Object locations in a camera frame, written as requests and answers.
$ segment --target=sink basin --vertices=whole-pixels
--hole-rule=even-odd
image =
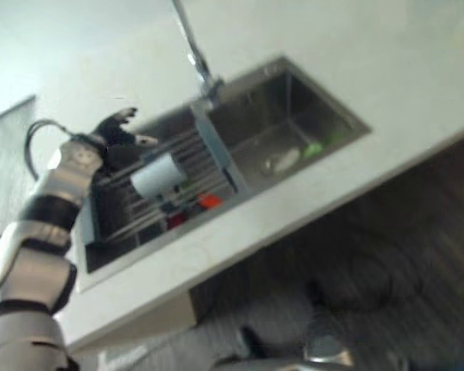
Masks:
[[[91,187],[74,236],[81,290],[247,202],[369,132],[286,58],[222,86],[140,130],[157,148],[111,148],[111,174]],[[171,153],[184,184],[143,199],[130,175]],[[203,203],[211,198],[213,207]]]
[[[286,59],[221,93],[210,120],[253,189],[275,184],[367,131]]]

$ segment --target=green sponge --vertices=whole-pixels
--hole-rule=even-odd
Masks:
[[[302,158],[305,160],[315,156],[323,151],[324,147],[321,143],[311,143],[302,150]]]

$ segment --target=metal pipe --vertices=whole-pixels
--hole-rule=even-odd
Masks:
[[[196,68],[198,74],[198,80],[200,82],[201,94],[204,97],[208,97],[215,93],[216,88],[220,85],[221,80],[215,80],[208,69],[206,60],[203,54],[200,52],[196,39],[194,37],[193,30],[187,18],[186,10],[183,7],[181,0],[172,0],[172,4],[177,14],[177,22],[179,23],[181,32],[184,39],[189,44],[189,52],[187,58],[191,64]]]

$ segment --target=red object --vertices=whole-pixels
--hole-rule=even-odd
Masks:
[[[204,194],[199,196],[200,205],[205,209],[212,209],[213,207],[217,207],[223,203],[220,197],[211,194]]]
[[[170,216],[167,219],[167,230],[171,230],[172,228],[175,228],[176,226],[180,226],[181,224],[184,224],[186,220],[187,220],[187,216],[184,213],[179,213],[174,216]]]

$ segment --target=black cable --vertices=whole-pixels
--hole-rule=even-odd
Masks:
[[[71,133],[65,126],[60,125],[58,122],[54,120],[39,120],[39,121],[33,122],[31,126],[29,126],[28,131],[26,132],[26,139],[24,141],[24,162],[26,163],[26,167],[29,170],[29,173],[35,180],[38,180],[39,176],[38,176],[38,172],[36,171],[34,167],[34,164],[32,163],[32,153],[31,153],[32,138],[38,132],[39,129],[44,128],[46,126],[54,126],[58,128],[60,131],[62,131],[63,133],[69,135],[70,137],[73,136],[73,133]]]
[[[423,281],[422,276],[419,273],[418,265],[409,257],[404,251],[401,249],[398,244],[392,240],[390,237],[378,233],[377,231],[371,230],[366,228],[365,226],[361,226],[356,223],[351,223],[347,220],[343,222],[344,227],[350,228],[353,232],[359,233],[361,235],[365,235],[368,237],[372,237],[375,240],[379,240],[380,242],[386,243],[389,246],[396,248],[403,256],[406,257],[406,260],[409,264],[414,268],[416,272],[416,276],[418,277],[418,283],[414,286],[413,293],[407,295],[403,298],[399,298],[395,295],[395,282],[394,277],[390,273],[390,268],[386,263],[384,263],[377,255],[365,253],[363,251],[354,252],[352,257],[349,260],[349,272],[350,274],[355,277],[354,269],[356,266],[356,261],[358,259],[366,259],[374,263],[378,266],[382,271],[387,273],[387,283],[384,285],[384,289],[382,289],[377,295],[374,296],[374,300],[372,300],[375,304],[374,305],[367,305],[368,298],[362,298],[363,300],[352,300],[352,301],[341,301],[340,303],[332,302],[327,298],[327,295],[323,295],[323,304],[329,308],[330,311],[333,312],[356,312],[356,313],[371,313],[380,311],[381,309],[385,308],[389,304],[394,305],[401,305],[411,299],[414,299],[420,296],[424,290],[425,283]]]

